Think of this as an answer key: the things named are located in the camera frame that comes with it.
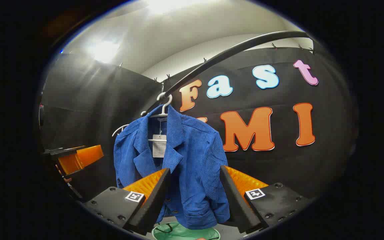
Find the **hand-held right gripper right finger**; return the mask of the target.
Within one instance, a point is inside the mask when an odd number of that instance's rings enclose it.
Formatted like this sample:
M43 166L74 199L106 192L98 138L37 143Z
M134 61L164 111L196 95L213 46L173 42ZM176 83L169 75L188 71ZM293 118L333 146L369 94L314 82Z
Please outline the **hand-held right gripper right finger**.
M238 228L240 233L276 227L310 203L285 184L268 185L229 166L220 167L220 181L230 207L225 225Z

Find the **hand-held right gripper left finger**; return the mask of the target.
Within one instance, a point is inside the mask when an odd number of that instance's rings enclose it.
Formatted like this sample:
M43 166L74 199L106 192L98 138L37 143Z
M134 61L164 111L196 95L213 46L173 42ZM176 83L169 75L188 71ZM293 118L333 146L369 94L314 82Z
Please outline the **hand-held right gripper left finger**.
M117 230L146 235L157 222L170 180L171 171L164 168L127 187L107 188L83 209Z

